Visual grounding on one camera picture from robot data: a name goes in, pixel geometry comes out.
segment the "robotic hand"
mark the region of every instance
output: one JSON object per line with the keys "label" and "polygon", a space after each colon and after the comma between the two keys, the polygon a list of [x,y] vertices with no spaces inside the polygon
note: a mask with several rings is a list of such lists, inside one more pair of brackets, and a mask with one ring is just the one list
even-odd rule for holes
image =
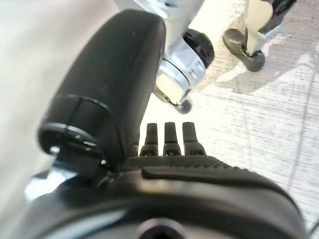
{"label": "robotic hand", "polygon": [[247,0],[245,35],[237,29],[225,31],[224,44],[249,71],[259,71],[265,64],[265,55],[261,48],[278,32],[284,16],[295,2],[296,0]]}
{"label": "robotic hand", "polygon": [[193,123],[183,124],[185,155],[169,122],[163,156],[154,123],[137,156],[164,42],[160,17],[126,10],[84,47],[38,131],[53,167],[77,175],[34,200],[11,239],[308,238],[292,198],[207,156]]}
{"label": "robotic hand", "polygon": [[154,94],[180,113],[190,111],[189,92],[197,86],[214,59],[204,33],[189,29],[204,0],[115,0],[120,10],[132,8],[159,15],[166,25],[166,46]]}

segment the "rubber foot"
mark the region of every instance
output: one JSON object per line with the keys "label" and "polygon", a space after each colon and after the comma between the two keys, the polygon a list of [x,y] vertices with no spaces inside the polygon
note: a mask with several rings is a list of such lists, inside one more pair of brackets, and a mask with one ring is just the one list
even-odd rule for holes
{"label": "rubber foot", "polygon": [[158,99],[160,99],[164,103],[167,103],[167,104],[173,106],[180,114],[186,114],[186,113],[190,112],[190,110],[191,110],[192,103],[190,100],[186,99],[181,105],[174,104],[168,99],[168,97],[157,86],[155,86],[153,93]]}
{"label": "rubber foot", "polygon": [[231,54],[236,56],[247,70],[252,72],[260,71],[265,64],[265,55],[262,51],[258,51],[252,57],[247,56],[243,52],[244,34],[239,30],[231,28],[225,31],[223,42]]}
{"label": "rubber foot", "polygon": [[180,114],[184,115],[190,112],[192,104],[189,100],[185,100],[181,105],[173,106]]}

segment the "black plastic housing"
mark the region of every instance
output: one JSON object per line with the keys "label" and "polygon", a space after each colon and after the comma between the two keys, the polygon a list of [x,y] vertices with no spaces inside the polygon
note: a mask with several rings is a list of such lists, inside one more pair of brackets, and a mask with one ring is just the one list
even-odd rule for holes
{"label": "black plastic housing", "polygon": [[131,153],[163,56],[157,15],[123,11],[91,38],[58,89],[38,131],[41,148],[70,143],[116,165]]}

